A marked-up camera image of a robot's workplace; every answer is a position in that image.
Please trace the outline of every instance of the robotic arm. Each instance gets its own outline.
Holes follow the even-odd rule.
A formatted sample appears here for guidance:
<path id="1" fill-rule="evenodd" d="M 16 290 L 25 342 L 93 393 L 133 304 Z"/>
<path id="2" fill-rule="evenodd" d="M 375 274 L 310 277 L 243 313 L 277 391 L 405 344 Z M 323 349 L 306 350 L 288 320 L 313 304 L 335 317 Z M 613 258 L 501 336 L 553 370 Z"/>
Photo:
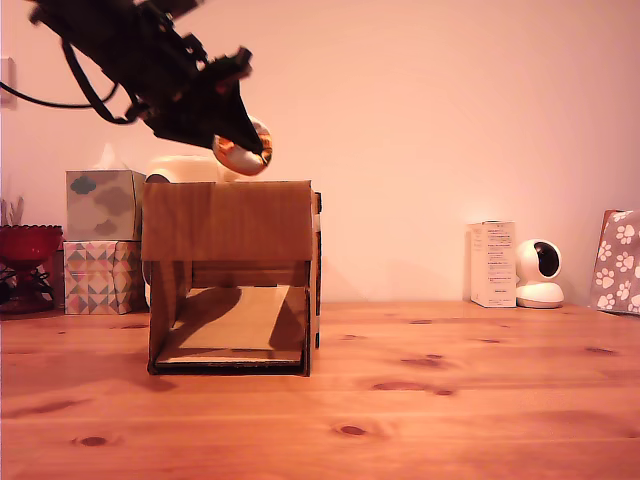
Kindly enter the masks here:
<path id="1" fill-rule="evenodd" d="M 141 119 L 154 134 L 203 148 L 217 135 L 262 155 L 264 145 L 247 115 L 240 80 L 251 72 L 251 52 L 208 59 L 198 39 L 181 37 L 173 20 L 203 0 L 35 0 L 33 24 L 45 24 L 62 49 L 87 100 L 106 121 Z M 74 48 L 91 58 L 131 106 L 114 117 L 93 90 Z"/>

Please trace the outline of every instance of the red bowl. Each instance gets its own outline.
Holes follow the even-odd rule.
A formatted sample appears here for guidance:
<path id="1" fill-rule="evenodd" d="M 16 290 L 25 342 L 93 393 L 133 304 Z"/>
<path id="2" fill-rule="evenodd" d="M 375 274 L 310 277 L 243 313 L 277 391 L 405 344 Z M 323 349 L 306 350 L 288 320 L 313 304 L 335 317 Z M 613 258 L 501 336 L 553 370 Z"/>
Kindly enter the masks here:
<path id="1" fill-rule="evenodd" d="M 60 246 L 59 225 L 0 227 L 0 262 L 12 270 L 33 270 Z"/>

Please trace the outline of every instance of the security camera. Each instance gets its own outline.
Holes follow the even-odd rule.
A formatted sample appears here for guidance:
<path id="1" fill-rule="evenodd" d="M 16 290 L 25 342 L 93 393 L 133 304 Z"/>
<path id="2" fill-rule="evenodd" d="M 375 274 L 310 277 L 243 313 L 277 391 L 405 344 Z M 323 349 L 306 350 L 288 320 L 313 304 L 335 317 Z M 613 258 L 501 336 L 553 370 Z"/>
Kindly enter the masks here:
<path id="1" fill-rule="evenodd" d="M 527 240 L 516 249 L 516 304 L 529 308 L 557 308 L 564 301 L 560 285 L 553 282 L 562 269 L 562 255 L 546 240 Z"/>

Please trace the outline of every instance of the wall outlet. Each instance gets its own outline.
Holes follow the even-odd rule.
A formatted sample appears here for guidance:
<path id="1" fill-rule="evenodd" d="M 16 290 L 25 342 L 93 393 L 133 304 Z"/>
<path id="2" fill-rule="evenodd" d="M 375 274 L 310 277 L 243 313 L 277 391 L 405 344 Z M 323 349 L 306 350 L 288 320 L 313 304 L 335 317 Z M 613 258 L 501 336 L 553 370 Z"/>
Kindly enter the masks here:
<path id="1" fill-rule="evenodd" d="M 11 57 L 2 57 L 2 63 L 0 65 L 0 77 L 2 77 L 2 83 L 16 88 L 16 63 Z M 0 89 L 0 108 L 15 109 L 18 104 L 18 99 L 7 92 L 5 89 Z"/>

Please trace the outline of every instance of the tissue box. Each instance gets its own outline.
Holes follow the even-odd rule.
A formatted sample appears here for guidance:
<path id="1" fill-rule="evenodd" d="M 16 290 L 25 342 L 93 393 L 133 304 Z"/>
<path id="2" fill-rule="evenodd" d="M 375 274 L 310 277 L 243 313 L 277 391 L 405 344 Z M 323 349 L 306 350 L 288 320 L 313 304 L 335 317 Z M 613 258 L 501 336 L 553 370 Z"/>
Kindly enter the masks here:
<path id="1" fill-rule="evenodd" d="M 65 313 L 123 314 L 144 308 L 141 242 L 65 242 Z"/>
<path id="2" fill-rule="evenodd" d="M 515 223 L 471 225 L 471 300 L 483 307 L 516 306 Z"/>
<path id="3" fill-rule="evenodd" d="M 132 170 L 68 171 L 65 238 L 140 241 L 145 179 Z"/>

